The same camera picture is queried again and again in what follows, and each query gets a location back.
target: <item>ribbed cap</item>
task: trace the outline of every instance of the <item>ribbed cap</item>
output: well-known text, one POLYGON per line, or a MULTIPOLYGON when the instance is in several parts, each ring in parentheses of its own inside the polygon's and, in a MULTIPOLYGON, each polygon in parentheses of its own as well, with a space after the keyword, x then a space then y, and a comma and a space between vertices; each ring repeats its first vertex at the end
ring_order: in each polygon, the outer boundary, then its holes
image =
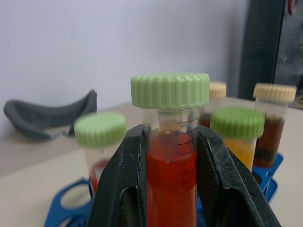
POLYGON ((283 103, 292 103, 296 91, 296 86, 257 83, 253 97, 283 103))
POLYGON ((205 105, 209 76, 205 73, 165 73, 131 79, 133 105, 150 109, 179 109, 205 105))
POLYGON ((263 113, 242 107, 226 107, 213 111, 210 127, 226 138, 251 140, 263 134, 263 113))
POLYGON ((125 117, 117 112, 93 113, 75 123, 77 143, 87 148, 113 145, 127 132, 125 117))
POLYGON ((209 99, 224 98, 226 96, 226 83, 210 81, 209 99))

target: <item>beige table surface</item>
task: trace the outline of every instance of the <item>beige table surface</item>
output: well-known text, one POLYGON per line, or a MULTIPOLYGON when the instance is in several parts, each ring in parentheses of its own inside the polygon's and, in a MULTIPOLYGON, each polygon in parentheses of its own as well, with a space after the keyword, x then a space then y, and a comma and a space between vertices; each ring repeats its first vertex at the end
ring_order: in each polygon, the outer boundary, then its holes
MULTIPOLYGON (((227 99, 226 105, 252 106, 227 99)), ((140 111, 131 104, 112 110, 123 113, 129 128, 141 123, 140 111)), ((275 173, 278 191, 270 206, 284 227, 303 226, 303 111, 289 109, 279 152, 285 157, 275 173)), ((72 138, 35 143, 17 134, 0 138, 0 226, 42 227, 53 196, 67 184, 87 177, 82 150, 72 138)), ((87 198, 71 193, 66 203, 87 198)))

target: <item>dark brown liquid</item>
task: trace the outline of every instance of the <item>dark brown liquid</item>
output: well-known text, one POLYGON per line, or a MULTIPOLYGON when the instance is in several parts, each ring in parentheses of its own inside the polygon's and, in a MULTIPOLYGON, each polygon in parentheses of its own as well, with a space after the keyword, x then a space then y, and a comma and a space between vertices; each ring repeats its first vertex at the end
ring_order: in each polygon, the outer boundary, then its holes
POLYGON ((200 125, 203 125, 207 128, 210 128, 210 118, 212 114, 211 113, 204 113, 203 115, 200 116, 200 125))
POLYGON ((254 166, 272 167, 274 165, 283 127, 284 120, 281 118, 267 117, 265 119, 263 135, 256 144, 254 166))
POLYGON ((258 183, 258 184, 261 184, 262 183, 262 178, 261 177, 259 177, 259 175, 257 175, 257 174, 252 174, 253 175, 253 177, 255 178, 255 180, 256 180, 256 182, 258 183))

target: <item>liquid sample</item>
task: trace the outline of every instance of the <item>liquid sample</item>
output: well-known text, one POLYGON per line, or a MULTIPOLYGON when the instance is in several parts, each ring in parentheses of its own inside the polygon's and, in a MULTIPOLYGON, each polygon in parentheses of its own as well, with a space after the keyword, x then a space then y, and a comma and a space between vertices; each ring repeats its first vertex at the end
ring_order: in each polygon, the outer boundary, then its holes
POLYGON ((250 170, 254 160, 255 140, 224 139, 229 150, 250 170))
POLYGON ((179 133, 150 136, 148 227, 196 227, 196 137, 179 133))
POLYGON ((284 120, 277 117, 266 117, 264 132, 257 140, 254 165, 259 167, 272 167, 276 160, 284 120))
POLYGON ((255 178, 255 181, 258 183, 258 184, 261 184, 262 183, 262 178, 259 177, 257 174, 252 174, 253 177, 255 178))
POLYGON ((204 113, 200 116, 200 125, 203 125, 207 128, 210 128, 210 119, 212 114, 211 113, 204 113))
POLYGON ((100 176, 103 170, 105 169, 106 165, 108 164, 108 162, 109 160, 103 160, 98 164, 94 165, 90 171, 89 179, 94 195, 96 195, 97 192, 100 176))

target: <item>green screw cap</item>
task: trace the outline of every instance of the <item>green screw cap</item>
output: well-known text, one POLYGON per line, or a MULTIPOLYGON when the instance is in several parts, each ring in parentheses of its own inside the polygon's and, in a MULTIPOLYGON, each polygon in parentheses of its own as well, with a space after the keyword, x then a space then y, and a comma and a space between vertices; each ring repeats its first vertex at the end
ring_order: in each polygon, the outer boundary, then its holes
POLYGON ((203 106, 209 99, 209 76, 177 72, 132 77, 133 105, 149 109, 203 106))
POLYGON ((87 148, 113 145, 123 140, 126 132, 125 117, 117 112, 88 114, 75 123, 77 143, 87 148))
POLYGON ((255 139, 263 134, 264 115, 242 107, 219 108, 213 111, 210 127, 226 138, 255 139))

